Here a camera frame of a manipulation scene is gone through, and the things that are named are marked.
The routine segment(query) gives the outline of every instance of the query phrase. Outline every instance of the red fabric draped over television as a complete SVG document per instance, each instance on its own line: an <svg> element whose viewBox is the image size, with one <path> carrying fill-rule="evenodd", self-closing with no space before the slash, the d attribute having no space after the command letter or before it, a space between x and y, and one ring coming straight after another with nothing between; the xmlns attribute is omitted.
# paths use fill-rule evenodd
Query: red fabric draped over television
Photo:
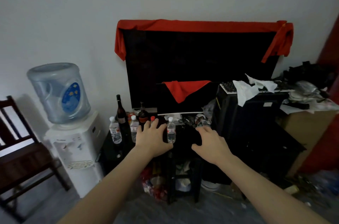
<svg viewBox="0 0 339 224"><path fill-rule="evenodd" d="M263 33L277 32L261 62L271 55L288 56L293 41L293 24L285 20L277 22L213 22L181 20L120 20L115 37L115 53L126 58L126 47L121 29L142 31L204 32L204 33Z"/></svg>

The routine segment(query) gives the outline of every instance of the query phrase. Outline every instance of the person's left hand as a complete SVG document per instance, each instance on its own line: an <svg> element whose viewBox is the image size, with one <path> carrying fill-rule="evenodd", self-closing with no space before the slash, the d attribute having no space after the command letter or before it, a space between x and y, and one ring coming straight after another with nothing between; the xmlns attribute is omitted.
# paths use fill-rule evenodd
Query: person's left hand
<svg viewBox="0 0 339 224"><path fill-rule="evenodd" d="M155 119L150 127L150 122L147 121L144 125L144 131L141 131L141 126L137 130L137 138L135 146L139 149L146 150L150 156L159 156L173 148L173 144L163 142L162 134L166 129L166 124L162 124L157 128L159 119Z"/></svg>

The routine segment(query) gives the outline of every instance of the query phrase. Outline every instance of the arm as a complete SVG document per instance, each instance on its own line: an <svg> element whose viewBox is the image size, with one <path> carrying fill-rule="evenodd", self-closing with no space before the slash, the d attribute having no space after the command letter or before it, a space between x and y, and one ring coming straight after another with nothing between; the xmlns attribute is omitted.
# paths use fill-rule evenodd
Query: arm
<svg viewBox="0 0 339 224"><path fill-rule="evenodd" d="M209 127L198 127L202 145L192 149L217 165L247 196L267 223L328 223L302 202L252 170L229 150L223 137Z"/></svg>
<svg viewBox="0 0 339 224"><path fill-rule="evenodd" d="M94 187L73 209L58 223L112 223L133 183L153 157L159 156L171 148L164 143L162 133L166 124L158 129L158 119L150 126L145 123L144 131L138 127L135 147L125 159Z"/></svg>

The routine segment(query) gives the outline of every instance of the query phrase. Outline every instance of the bottle label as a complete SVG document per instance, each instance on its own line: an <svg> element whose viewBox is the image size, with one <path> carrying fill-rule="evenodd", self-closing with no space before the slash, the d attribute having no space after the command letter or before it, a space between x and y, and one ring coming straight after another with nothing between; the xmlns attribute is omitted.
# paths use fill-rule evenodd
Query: bottle label
<svg viewBox="0 0 339 224"><path fill-rule="evenodd" d="M147 120L148 118L139 118L139 122L142 122L142 123L146 122Z"/></svg>
<svg viewBox="0 0 339 224"><path fill-rule="evenodd" d="M111 131L111 134L112 134L112 135L115 135L115 134L119 134L119 133L120 133L120 130L119 130L118 127L110 128L109 130Z"/></svg>
<svg viewBox="0 0 339 224"><path fill-rule="evenodd" d="M175 128L167 128L168 134L175 134Z"/></svg>
<svg viewBox="0 0 339 224"><path fill-rule="evenodd" d="M138 127L130 127L130 131L131 131L132 133L137 132L137 130L138 130Z"/></svg>
<svg viewBox="0 0 339 224"><path fill-rule="evenodd" d="M120 124L124 124L126 122L126 119L125 118L118 118L118 122Z"/></svg>
<svg viewBox="0 0 339 224"><path fill-rule="evenodd" d="M71 113L76 110L80 102L80 87L78 83L71 84L62 96L61 106L63 111Z"/></svg>

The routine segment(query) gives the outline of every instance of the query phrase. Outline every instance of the chair backrest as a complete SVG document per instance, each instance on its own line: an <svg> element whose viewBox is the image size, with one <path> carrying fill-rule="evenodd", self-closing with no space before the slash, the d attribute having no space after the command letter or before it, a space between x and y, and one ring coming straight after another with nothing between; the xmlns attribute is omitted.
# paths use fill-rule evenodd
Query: chair backrest
<svg viewBox="0 0 339 224"><path fill-rule="evenodd" d="M20 135L18 128L15 126L15 124L12 121L13 119L11 119L8 116L8 113L5 110L7 107L12 108L14 110L15 114L17 115L17 117L19 118L23 126L26 128L28 135L24 137ZM38 143L38 140L35 134L33 133L32 129L28 125L27 121L21 114L20 110L15 104L15 101L13 100L11 96L7 96L6 101L0 101L0 111L4 117L4 119L0 117L0 138L3 142L2 144L0 144L0 151L2 149L8 148L12 145L18 144L28 139L33 139L34 142Z"/></svg>

